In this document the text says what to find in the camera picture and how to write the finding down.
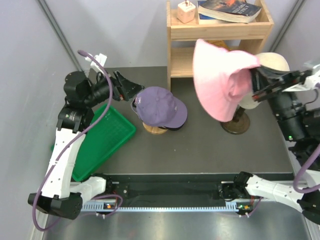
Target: purple cap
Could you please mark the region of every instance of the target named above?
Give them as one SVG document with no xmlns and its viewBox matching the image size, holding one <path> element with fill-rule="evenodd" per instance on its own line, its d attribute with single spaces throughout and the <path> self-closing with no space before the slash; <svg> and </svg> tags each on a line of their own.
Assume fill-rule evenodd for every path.
<svg viewBox="0 0 320 240">
<path fill-rule="evenodd" d="M 147 87 L 137 94 L 135 104 L 139 118 L 151 127 L 176 129 L 187 120 L 186 105 L 163 87 Z"/>
</svg>

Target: hat stand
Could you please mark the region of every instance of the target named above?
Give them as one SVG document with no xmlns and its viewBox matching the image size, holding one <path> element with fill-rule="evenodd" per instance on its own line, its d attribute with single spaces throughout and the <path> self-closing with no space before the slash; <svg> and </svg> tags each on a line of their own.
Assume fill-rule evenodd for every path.
<svg viewBox="0 0 320 240">
<path fill-rule="evenodd" d="M 220 124 L 226 132 L 239 135 L 245 133 L 249 129 L 250 119 L 245 113 L 245 109 L 240 106 L 235 111 L 231 121 L 221 122 Z"/>
<path fill-rule="evenodd" d="M 144 129 L 148 133 L 151 133 L 154 135 L 164 134 L 166 131 L 168 131 L 168 129 L 162 129 L 157 126 L 149 126 L 149 125 L 145 124 L 144 122 L 142 124 L 143 124 Z"/>
</svg>

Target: stack of books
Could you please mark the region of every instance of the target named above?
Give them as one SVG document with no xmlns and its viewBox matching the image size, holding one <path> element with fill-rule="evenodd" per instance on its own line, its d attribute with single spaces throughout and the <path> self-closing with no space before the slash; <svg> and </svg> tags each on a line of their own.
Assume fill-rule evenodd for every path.
<svg viewBox="0 0 320 240">
<path fill-rule="evenodd" d="M 250 23 L 261 7 L 246 0 L 198 0 L 199 24 Z"/>
</svg>

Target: baseball cap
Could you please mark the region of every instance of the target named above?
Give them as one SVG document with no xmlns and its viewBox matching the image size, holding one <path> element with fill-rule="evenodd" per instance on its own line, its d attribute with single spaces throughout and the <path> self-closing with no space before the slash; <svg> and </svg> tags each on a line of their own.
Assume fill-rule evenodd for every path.
<svg viewBox="0 0 320 240">
<path fill-rule="evenodd" d="M 203 39 L 195 43 L 192 70 L 195 92 L 204 110 L 220 122 L 231 121 L 241 99 L 252 90 L 249 69 L 259 59 L 245 51 L 227 51 Z"/>
<path fill-rule="evenodd" d="M 186 105 L 159 86 L 150 86 L 139 92 L 132 110 L 151 127 L 180 128 L 187 120 Z"/>
</svg>

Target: metal floor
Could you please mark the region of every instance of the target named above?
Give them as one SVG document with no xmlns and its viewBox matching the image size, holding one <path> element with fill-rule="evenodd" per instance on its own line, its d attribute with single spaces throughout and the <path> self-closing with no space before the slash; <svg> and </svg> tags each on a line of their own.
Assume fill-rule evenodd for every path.
<svg viewBox="0 0 320 240">
<path fill-rule="evenodd" d="M 63 220 L 43 240 L 310 240 L 303 216 L 288 206 L 262 202 L 250 218 L 235 213 L 119 212 Z"/>
<path fill-rule="evenodd" d="M 166 67 L 118 68 L 129 80 L 167 87 Z M 251 125 L 242 135 L 225 132 L 200 105 L 192 78 L 172 79 L 172 93 L 184 102 L 188 119 L 179 131 L 148 133 L 129 102 L 113 106 L 137 130 L 98 170 L 108 174 L 292 172 L 287 150 L 267 102 L 248 110 Z"/>
</svg>

